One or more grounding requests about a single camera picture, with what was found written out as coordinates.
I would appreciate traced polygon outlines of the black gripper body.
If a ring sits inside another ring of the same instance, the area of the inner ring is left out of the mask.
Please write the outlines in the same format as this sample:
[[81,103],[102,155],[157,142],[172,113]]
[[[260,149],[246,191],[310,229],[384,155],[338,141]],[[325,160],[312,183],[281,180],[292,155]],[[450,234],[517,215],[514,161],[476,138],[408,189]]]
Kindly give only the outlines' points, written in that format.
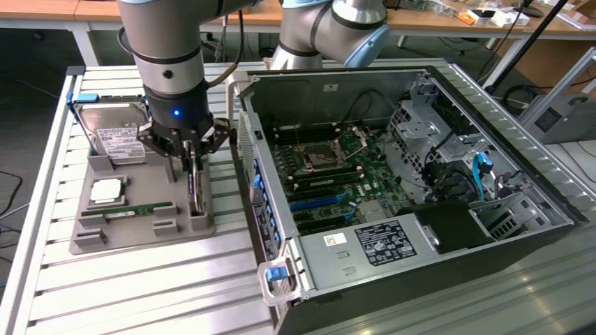
[[153,130],[161,137],[201,139],[213,126],[208,109],[208,84],[198,83],[189,91],[166,94],[144,85]]

